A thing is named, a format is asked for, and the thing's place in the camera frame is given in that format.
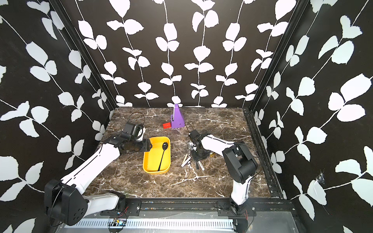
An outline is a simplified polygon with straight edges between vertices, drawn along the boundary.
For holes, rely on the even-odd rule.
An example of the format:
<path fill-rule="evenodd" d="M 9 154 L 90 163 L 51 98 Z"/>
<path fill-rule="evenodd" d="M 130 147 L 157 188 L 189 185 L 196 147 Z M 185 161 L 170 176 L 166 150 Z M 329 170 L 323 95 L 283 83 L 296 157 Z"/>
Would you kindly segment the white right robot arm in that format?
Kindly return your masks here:
<path fill-rule="evenodd" d="M 199 134 L 197 130 L 188 133 L 188 137 L 191 140 L 190 154 L 197 168 L 202 167 L 199 161 L 209 157 L 212 152 L 222 156 L 234 180 L 230 199 L 237 207 L 246 204 L 250 182 L 258 169 L 258 163 L 249 150 L 249 146 L 243 141 L 225 141 L 211 134 Z"/>

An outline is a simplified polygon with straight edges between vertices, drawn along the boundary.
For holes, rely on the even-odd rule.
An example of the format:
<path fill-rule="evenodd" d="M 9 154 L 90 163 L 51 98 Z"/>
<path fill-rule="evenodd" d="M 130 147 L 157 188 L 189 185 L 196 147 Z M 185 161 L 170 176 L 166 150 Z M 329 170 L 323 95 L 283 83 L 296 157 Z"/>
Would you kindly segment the white handled steel spoon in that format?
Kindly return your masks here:
<path fill-rule="evenodd" d="M 186 155 L 181 167 L 184 167 L 190 161 L 190 159 L 191 159 L 191 156 L 189 154 Z"/>

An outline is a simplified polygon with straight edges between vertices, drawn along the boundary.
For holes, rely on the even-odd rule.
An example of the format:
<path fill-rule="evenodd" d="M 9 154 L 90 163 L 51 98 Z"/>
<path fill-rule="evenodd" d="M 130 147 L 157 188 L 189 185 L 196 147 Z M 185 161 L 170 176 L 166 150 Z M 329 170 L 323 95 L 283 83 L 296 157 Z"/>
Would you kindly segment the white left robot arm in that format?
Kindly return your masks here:
<path fill-rule="evenodd" d="M 102 211 L 124 216 L 126 197 L 116 191 L 85 196 L 91 182 L 120 155 L 149 152 L 153 147 L 144 139 L 143 124 L 126 123 L 122 131 L 109 137 L 100 148 L 77 169 L 60 180 L 51 180 L 44 189 L 44 208 L 49 224 L 54 222 L 72 226 L 83 217 Z"/>

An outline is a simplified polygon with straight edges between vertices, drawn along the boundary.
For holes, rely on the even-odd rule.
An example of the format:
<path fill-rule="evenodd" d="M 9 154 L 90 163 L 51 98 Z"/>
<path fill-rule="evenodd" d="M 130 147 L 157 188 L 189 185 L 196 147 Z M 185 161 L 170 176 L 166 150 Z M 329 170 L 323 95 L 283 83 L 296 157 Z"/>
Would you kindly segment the black long spoon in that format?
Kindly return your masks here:
<path fill-rule="evenodd" d="M 168 146 L 169 146 L 168 142 L 164 142 L 162 144 L 163 153 L 162 153 L 162 157 L 161 157 L 161 160 L 160 160 L 159 167 L 158 167 L 157 171 L 160 171 L 160 169 L 161 169 L 163 157 L 164 157 L 165 151 L 168 149 Z"/>

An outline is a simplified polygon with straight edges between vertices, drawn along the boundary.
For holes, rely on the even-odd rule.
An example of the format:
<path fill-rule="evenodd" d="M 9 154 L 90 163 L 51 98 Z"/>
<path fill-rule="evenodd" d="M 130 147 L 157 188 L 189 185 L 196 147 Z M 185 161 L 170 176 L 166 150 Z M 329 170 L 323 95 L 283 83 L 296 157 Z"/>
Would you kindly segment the yellow plastic storage box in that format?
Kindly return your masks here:
<path fill-rule="evenodd" d="M 163 174 L 170 170 L 171 167 L 171 141 L 166 136 L 158 136 L 150 138 L 152 143 L 152 149 L 149 152 L 144 153 L 143 157 L 143 170 L 151 175 Z M 160 171 L 158 170 L 159 163 L 162 157 L 163 149 L 162 144 L 168 142 L 168 149 L 165 151 L 162 166 Z"/>

